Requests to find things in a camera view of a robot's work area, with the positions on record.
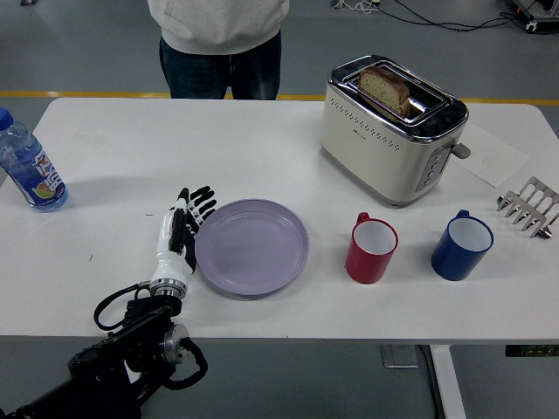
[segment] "bottle cap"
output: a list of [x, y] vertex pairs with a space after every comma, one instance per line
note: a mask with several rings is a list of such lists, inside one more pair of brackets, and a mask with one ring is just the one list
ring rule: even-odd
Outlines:
[[5, 107], [0, 107], [0, 131], [11, 127], [14, 123], [14, 119], [11, 117], [10, 111]]

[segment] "person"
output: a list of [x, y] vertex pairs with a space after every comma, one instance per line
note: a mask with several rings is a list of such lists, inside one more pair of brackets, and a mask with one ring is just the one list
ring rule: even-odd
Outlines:
[[275, 100], [289, 0], [148, 0], [171, 98]]

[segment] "robotic hand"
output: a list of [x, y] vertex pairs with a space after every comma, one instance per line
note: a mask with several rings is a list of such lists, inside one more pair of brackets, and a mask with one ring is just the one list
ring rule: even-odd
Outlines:
[[196, 269], [196, 234], [214, 211], [217, 203], [211, 199], [214, 195], [209, 186], [191, 194], [184, 188], [175, 206], [163, 218], [157, 241], [157, 269], [149, 283], [151, 295], [174, 295], [182, 299], [188, 291], [187, 276]]

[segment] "white paper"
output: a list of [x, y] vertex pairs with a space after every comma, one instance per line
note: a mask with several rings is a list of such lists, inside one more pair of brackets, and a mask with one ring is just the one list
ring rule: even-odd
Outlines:
[[460, 142], [470, 148], [472, 154], [464, 160], [455, 155], [452, 159], [494, 188], [530, 160], [524, 153], [471, 122], [464, 127]]

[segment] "red mug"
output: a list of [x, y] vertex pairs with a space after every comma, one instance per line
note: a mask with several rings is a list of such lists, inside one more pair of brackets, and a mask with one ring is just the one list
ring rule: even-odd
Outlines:
[[351, 231], [346, 271], [357, 282], [374, 284], [383, 277], [397, 246], [398, 235], [390, 224], [362, 212]]

